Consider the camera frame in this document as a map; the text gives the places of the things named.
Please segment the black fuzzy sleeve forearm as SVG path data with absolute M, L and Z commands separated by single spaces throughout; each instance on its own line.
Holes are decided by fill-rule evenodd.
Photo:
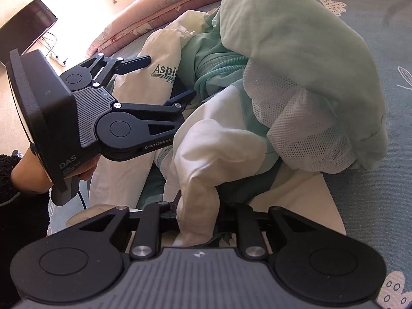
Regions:
M 10 275 L 13 257 L 45 237 L 50 222 L 49 191 L 21 193 L 11 181 L 11 172 L 21 158 L 17 152 L 1 155 L 1 308 L 11 308 L 20 300 Z

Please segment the person's left hand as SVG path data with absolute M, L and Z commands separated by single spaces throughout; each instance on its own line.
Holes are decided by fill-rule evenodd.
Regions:
M 88 180 L 95 171 L 100 157 L 100 155 L 94 156 L 70 173 L 69 177 L 78 176 L 81 180 Z M 30 149 L 27 149 L 11 172 L 11 181 L 21 193 L 27 194 L 43 194 L 53 186 L 40 160 Z

